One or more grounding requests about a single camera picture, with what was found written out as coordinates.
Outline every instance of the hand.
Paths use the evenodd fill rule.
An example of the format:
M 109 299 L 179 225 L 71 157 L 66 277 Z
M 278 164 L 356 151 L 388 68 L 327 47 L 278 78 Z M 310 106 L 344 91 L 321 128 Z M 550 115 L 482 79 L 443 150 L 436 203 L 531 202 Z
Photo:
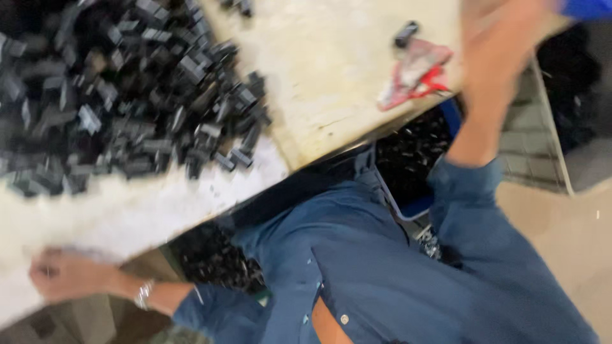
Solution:
M 515 95 L 515 80 L 537 44 L 552 4 L 552 0 L 463 1 L 463 94 L 470 115 L 478 116 L 473 120 L 501 126 Z
M 29 272 L 36 289 L 52 303 L 105 293 L 117 274 L 113 265 L 58 249 L 34 257 Z
M 553 0 L 463 1 L 463 95 L 468 118 L 446 159 L 464 167 L 488 164 L 498 152 L 515 82 L 537 43 Z

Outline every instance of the wrist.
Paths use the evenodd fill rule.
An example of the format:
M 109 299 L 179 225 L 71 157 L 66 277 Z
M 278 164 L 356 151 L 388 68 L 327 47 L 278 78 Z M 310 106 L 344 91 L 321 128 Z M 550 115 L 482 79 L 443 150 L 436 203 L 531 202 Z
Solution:
M 104 293 L 124 299 L 133 299 L 144 280 L 129 276 L 118 269 L 112 270 L 104 284 Z

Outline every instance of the person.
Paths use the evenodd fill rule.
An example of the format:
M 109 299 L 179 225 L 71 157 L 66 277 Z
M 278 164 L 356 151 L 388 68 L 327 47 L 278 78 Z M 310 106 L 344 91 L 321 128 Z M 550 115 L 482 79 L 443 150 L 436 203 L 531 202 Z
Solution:
M 408 245 L 363 182 L 372 171 L 361 169 L 236 231 L 233 242 L 262 267 L 272 292 L 266 306 L 221 286 L 152 283 L 53 249 L 33 259 L 33 284 L 49 302 L 94 293 L 135 299 L 218 344 L 598 342 L 495 203 L 502 122 L 549 4 L 475 3 L 463 16 L 467 119 L 429 178 L 433 227 L 460 267 Z

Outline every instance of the shirt sleeve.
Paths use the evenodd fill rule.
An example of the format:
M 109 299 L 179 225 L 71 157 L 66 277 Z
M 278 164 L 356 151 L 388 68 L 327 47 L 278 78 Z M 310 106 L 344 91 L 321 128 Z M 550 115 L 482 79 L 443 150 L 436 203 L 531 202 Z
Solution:
M 266 309 L 240 291 L 197 285 L 172 319 L 178 325 L 212 338 L 215 343 L 257 343 L 265 328 Z
M 563 318 L 565 326 L 583 335 L 581 343 L 597 343 L 597 335 L 544 260 L 497 207 L 498 164 L 493 160 L 480 168 L 462 168 L 444 158 L 438 161 L 429 183 L 435 195 L 430 218 L 440 243 L 458 253 L 465 272 L 495 288 L 547 305 L 555 319 Z

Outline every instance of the black plastic part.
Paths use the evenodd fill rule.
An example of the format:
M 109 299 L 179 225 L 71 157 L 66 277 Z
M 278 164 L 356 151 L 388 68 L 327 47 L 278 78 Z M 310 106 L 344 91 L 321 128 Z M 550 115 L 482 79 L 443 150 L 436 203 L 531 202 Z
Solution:
M 395 46 L 398 48 L 406 48 L 410 42 L 410 38 L 417 32 L 419 32 L 419 24 L 416 21 L 408 22 L 395 36 Z
M 219 107 L 219 112 L 217 113 L 217 118 L 215 119 L 215 123 L 223 123 L 225 119 L 230 115 L 231 110 L 234 108 L 232 96 L 226 94 L 223 96 L 221 100 L 221 105 Z
M 208 89 L 197 97 L 190 106 L 192 111 L 204 113 L 210 107 L 218 93 L 218 84 L 212 83 Z
M 187 157 L 185 159 L 185 172 L 187 179 L 199 179 L 202 174 L 203 164 L 195 157 Z
M 246 168 L 253 164 L 253 159 L 238 148 L 232 148 L 229 152 L 229 159 L 236 165 L 240 164 Z
M 215 153 L 215 161 L 218 162 L 219 165 L 221 165 L 221 167 L 226 171 L 232 172 L 236 168 L 236 164 L 234 162 L 219 152 Z
M 248 130 L 247 136 L 242 140 L 242 145 L 240 146 L 240 150 L 247 155 L 250 155 L 255 148 L 255 144 L 257 144 L 257 140 L 259 139 L 259 135 L 261 134 L 261 124 L 256 122 L 253 124 L 251 129 Z
M 194 84 L 200 84 L 205 77 L 205 72 L 189 56 L 181 59 L 179 67 Z
M 249 18 L 253 16 L 251 0 L 240 0 L 240 2 L 238 3 L 238 7 L 240 8 L 241 15 Z
M 170 165 L 170 154 L 155 153 L 155 173 L 166 173 Z
M 69 195 L 76 195 L 79 193 L 85 192 L 87 190 L 87 181 L 89 179 L 89 175 L 82 176 L 74 176 L 74 175 L 66 175 L 62 179 L 62 186 L 64 188 L 64 192 Z

